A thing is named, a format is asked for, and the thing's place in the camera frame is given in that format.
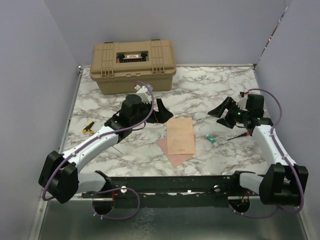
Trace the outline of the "tan paper letter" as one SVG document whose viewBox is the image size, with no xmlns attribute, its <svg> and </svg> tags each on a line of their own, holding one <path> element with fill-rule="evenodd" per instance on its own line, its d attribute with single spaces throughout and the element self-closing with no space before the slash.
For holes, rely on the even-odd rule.
<svg viewBox="0 0 320 240">
<path fill-rule="evenodd" d="M 170 119 L 166 124 L 166 137 L 169 155 L 194 155 L 196 153 L 191 117 Z"/>
</svg>

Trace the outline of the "pink paper envelope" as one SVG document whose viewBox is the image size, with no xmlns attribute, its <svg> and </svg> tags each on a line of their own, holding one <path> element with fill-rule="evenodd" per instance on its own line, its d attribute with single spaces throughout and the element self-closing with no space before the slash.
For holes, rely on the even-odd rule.
<svg viewBox="0 0 320 240">
<path fill-rule="evenodd" d="M 167 157 L 171 165 L 176 168 L 191 159 L 195 154 L 168 154 L 167 137 L 161 138 L 157 141 L 157 145 Z"/>
</svg>

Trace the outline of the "green white glue stick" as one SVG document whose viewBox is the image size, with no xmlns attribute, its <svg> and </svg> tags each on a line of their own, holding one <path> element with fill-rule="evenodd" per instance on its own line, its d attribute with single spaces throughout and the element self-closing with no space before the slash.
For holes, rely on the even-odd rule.
<svg viewBox="0 0 320 240">
<path fill-rule="evenodd" d="M 214 146 L 217 144 L 216 140 L 210 134 L 206 135 L 206 139 Z"/>
</svg>

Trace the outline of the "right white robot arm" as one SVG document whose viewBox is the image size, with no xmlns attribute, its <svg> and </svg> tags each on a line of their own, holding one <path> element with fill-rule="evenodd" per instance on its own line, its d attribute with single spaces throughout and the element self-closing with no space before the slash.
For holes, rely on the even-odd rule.
<svg viewBox="0 0 320 240">
<path fill-rule="evenodd" d="M 265 98 L 261 94 L 241 92 L 235 101 L 227 97 L 208 112 L 217 123 L 229 129 L 241 124 L 259 145 L 268 164 L 264 176 L 253 172 L 237 172 L 229 189 L 240 196 L 247 190 L 257 193 L 265 205 L 302 207 L 309 172 L 289 156 L 280 142 L 272 120 L 265 117 Z"/>
</svg>

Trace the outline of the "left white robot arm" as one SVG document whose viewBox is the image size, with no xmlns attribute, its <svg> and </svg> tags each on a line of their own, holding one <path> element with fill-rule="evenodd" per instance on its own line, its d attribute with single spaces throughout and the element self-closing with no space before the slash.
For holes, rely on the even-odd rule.
<svg viewBox="0 0 320 240">
<path fill-rule="evenodd" d="M 44 193 L 64 204 L 75 194 L 94 192 L 106 197 L 111 190 L 107 176 L 95 171 L 81 174 L 81 170 L 106 149 L 120 143 L 141 124 L 164 124 L 173 117 L 160 98 L 143 102 L 137 94 L 129 94 L 121 108 L 94 135 L 63 153 L 50 152 L 42 167 L 38 183 Z"/>
</svg>

